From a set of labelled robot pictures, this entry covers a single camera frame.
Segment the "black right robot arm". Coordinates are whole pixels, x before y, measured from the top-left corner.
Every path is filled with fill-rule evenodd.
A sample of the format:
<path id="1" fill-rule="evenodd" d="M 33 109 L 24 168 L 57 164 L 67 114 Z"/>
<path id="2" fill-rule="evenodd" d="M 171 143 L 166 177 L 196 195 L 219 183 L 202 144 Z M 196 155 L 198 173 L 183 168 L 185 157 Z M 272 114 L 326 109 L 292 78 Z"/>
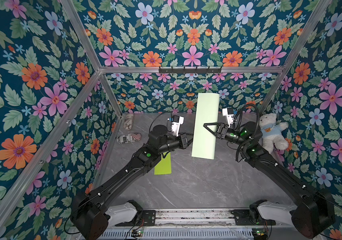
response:
<path id="1" fill-rule="evenodd" d="M 285 223 L 294 226 L 308 239 L 313 239 L 335 223 L 336 215 L 330 192 L 326 189 L 317 190 L 280 165 L 259 144 L 262 131 L 257 123 L 248 122 L 239 130 L 224 123 L 214 123 L 217 127 L 215 131 L 212 131 L 211 126 L 211 123 L 204 124 L 205 129 L 216 138 L 237 144 L 236 157 L 242 157 L 250 166 L 269 177 L 293 201 L 292 205 L 256 201 L 250 205 L 251 222 L 270 220 Z"/>

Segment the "bright lime green paper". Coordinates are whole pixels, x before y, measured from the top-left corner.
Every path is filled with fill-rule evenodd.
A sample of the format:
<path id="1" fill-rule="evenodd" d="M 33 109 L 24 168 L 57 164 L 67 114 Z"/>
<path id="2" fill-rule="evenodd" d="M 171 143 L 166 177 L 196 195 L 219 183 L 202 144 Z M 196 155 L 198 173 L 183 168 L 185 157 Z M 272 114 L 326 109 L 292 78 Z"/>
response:
<path id="1" fill-rule="evenodd" d="M 171 154 L 166 153 L 162 156 L 161 161 L 154 167 L 155 175 L 169 175 L 172 173 Z"/>

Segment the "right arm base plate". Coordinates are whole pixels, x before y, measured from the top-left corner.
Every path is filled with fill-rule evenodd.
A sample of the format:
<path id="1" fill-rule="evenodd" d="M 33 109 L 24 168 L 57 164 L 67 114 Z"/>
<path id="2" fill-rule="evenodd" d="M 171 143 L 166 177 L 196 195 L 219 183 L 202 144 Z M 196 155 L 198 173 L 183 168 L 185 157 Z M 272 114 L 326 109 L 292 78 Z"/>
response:
<path id="1" fill-rule="evenodd" d="M 275 226 L 273 220 L 262 219 L 259 215 L 255 216 L 249 209 L 234 209 L 230 213 L 234 216 L 237 226 Z"/>

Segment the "pale green paper sheet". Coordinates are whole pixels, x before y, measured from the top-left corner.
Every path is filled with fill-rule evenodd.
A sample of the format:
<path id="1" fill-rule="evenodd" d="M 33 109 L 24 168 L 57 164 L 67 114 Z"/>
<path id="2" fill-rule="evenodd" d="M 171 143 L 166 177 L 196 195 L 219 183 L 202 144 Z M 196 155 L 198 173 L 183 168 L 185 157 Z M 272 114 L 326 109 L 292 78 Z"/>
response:
<path id="1" fill-rule="evenodd" d="M 192 157 L 213 160 L 215 158 L 220 96 L 215 93 L 199 93 L 194 126 Z"/>

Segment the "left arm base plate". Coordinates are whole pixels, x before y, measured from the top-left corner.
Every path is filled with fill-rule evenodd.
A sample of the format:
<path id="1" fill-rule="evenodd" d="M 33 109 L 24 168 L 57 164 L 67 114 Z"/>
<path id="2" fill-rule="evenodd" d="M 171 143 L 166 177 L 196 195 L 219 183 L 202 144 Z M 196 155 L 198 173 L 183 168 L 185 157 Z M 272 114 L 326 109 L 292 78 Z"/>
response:
<path id="1" fill-rule="evenodd" d="M 140 226 L 154 226 L 156 220 L 155 210 L 139 211 L 132 221 L 120 224 L 121 227 L 140 227 Z"/>

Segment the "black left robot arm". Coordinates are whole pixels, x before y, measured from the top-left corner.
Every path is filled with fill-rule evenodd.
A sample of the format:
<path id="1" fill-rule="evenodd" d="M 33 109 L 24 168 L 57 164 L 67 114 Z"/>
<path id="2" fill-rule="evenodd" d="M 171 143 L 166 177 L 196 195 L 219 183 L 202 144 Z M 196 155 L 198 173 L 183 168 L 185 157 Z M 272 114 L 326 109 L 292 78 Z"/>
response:
<path id="1" fill-rule="evenodd" d="M 74 197 L 69 219 L 80 234 L 87 240 L 99 238 L 112 221 L 112 216 L 106 213 L 111 203 L 134 181 L 150 172 L 165 153 L 188 148 L 193 136 L 187 133 L 171 136 L 166 126 L 155 126 L 148 134 L 148 141 L 118 173 L 89 193 Z"/>

